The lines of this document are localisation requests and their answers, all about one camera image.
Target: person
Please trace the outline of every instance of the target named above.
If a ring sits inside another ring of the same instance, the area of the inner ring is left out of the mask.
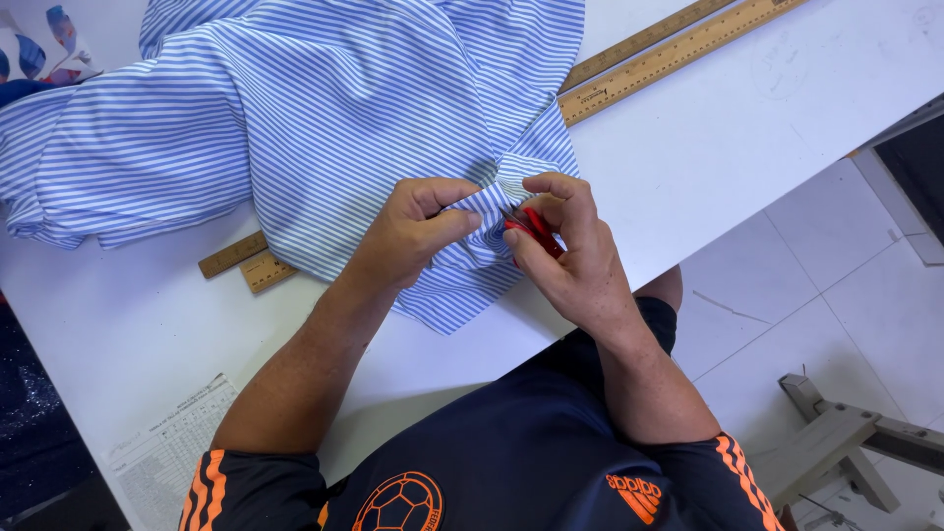
[[[403,180],[301,329],[240,393],[197,465],[181,531],[783,530],[744,453],[667,355],[682,278],[630,289],[590,185],[525,179],[564,240],[505,231],[579,329],[387,441],[330,488],[315,456],[397,293],[478,214],[466,180]]]

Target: scissors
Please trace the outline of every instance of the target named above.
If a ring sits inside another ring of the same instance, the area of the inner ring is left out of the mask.
[[[564,254],[564,249],[560,244],[557,243],[557,240],[554,239],[554,235],[548,229],[548,225],[545,224],[544,220],[541,219],[541,216],[534,211],[531,207],[525,207],[524,209],[519,209],[518,207],[512,206],[509,207],[512,213],[523,213],[525,217],[518,217],[514,214],[509,214],[505,212],[505,209],[498,208],[501,212],[501,215],[505,216],[505,229],[520,229],[524,232],[527,232],[532,238],[537,240],[537,243],[541,244],[541,247],[554,259],[557,260]]]

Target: white tabletop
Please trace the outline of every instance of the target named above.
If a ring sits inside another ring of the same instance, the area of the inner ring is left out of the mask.
[[[101,65],[139,57],[144,0],[61,3]],[[587,0],[580,59],[687,3]],[[810,0],[571,135],[639,286],[942,92],[944,2]],[[100,467],[217,373],[242,387],[309,313],[325,286],[305,275],[255,296],[237,270],[201,276],[199,259],[258,227],[246,204],[111,251],[0,235],[0,289]],[[527,281],[450,337],[391,314],[342,417],[494,380],[571,328]],[[351,433],[329,445],[329,481],[370,449],[337,455]]]

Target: orange embroidered logo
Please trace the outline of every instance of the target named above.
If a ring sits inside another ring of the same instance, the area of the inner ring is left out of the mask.
[[[363,503],[351,531],[436,531],[443,494],[422,472],[406,472],[380,484]]]
[[[606,483],[610,488],[615,488],[616,492],[626,500],[626,503],[632,508],[646,525],[655,522],[652,515],[659,507],[659,499],[662,498],[662,490],[657,485],[637,478],[626,476],[606,474]]]

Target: sparkly dark fabric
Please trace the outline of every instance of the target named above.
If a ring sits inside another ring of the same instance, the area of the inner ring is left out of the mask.
[[[59,394],[0,296],[0,519],[96,473]]]

